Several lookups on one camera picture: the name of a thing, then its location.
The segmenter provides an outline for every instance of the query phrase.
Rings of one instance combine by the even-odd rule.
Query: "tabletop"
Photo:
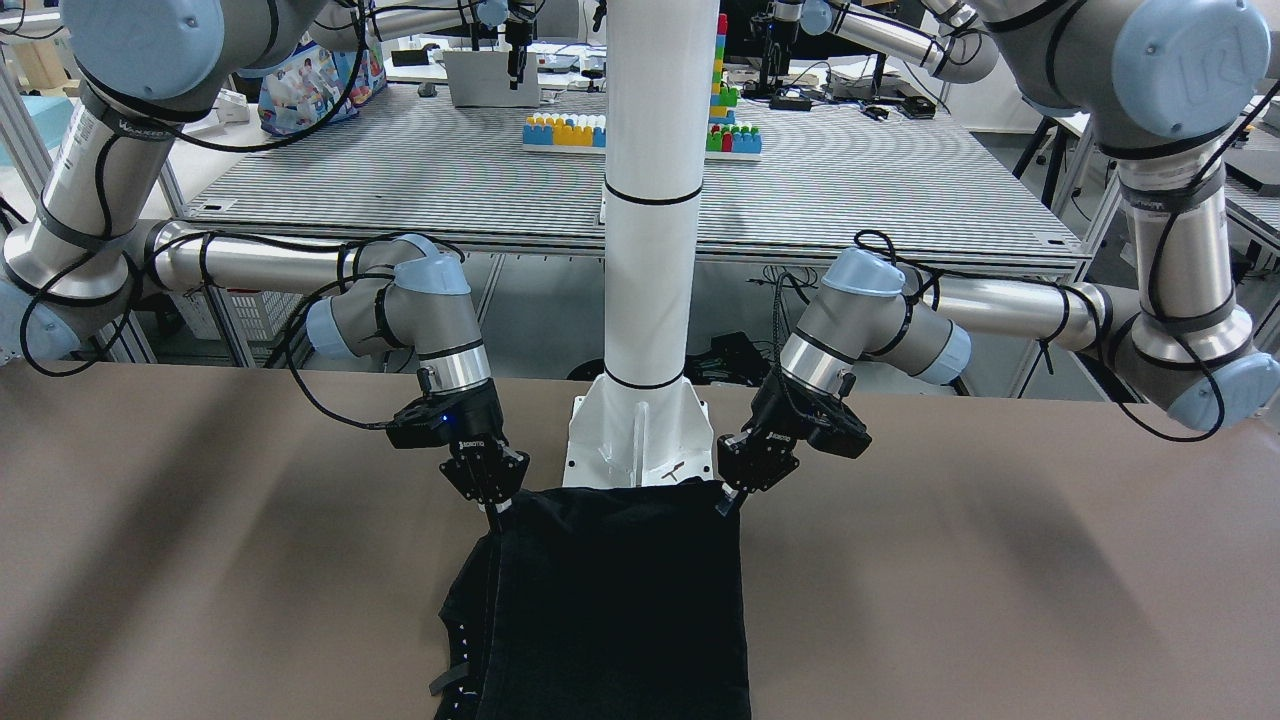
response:
[[[412,377],[306,373],[384,419]],[[526,487],[585,384],[499,380]],[[699,388],[719,432],[745,388]],[[751,498],[755,717],[1280,716],[1280,438],[1175,446],[1106,404],[855,392],[858,461]],[[1148,421],[1158,411],[1139,407]],[[428,717],[484,515],[284,372],[0,369],[6,717]],[[673,598],[673,602],[694,598]],[[625,616],[627,609],[618,609]]]
[[[599,94],[543,110],[604,114]],[[526,110],[456,109],[442,88],[392,86],[342,123],[244,158],[189,206],[198,224],[284,234],[433,232],[465,247],[603,254],[603,156],[521,147]],[[951,268],[1062,275],[1085,260],[1071,232],[963,127],[851,106],[778,113],[744,102],[763,129],[760,163],[708,161],[699,256],[827,264],[856,231]]]

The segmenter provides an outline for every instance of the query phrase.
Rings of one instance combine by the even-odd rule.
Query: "black monitor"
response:
[[[724,38],[724,55],[735,58],[759,58],[763,53],[763,38],[751,33],[751,18],[768,8],[769,0],[721,0],[721,13],[728,15],[728,36]],[[872,10],[901,20],[913,27],[920,27],[924,19],[924,5],[919,0],[900,0],[873,5]],[[827,60],[842,55],[872,55],[876,50],[850,42],[831,33],[819,36],[800,32],[799,40],[791,46],[794,60]]]

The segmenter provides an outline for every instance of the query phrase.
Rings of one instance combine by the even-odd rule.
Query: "black cloth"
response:
[[[700,482],[517,495],[440,610],[454,676],[436,720],[749,719],[722,497]]]

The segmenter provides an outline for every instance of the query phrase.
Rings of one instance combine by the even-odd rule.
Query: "gray laptop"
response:
[[[454,108],[536,108],[541,101],[535,54],[530,54],[525,81],[516,90],[511,90],[506,53],[452,51],[445,53],[442,61]]]

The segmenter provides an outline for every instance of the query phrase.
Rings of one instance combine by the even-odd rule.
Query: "brown table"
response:
[[[381,419],[404,375],[311,374]],[[502,383],[531,487],[584,386]],[[704,388],[717,428],[750,395]],[[1111,406],[855,395],[876,436],[745,507],[756,717],[1280,716],[1280,438]],[[439,452],[282,372],[0,369],[0,715],[429,717],[484,529]],[[1156,419],[1157,413],[1143,413]],[[686,598],[672,598],[682,602]]]

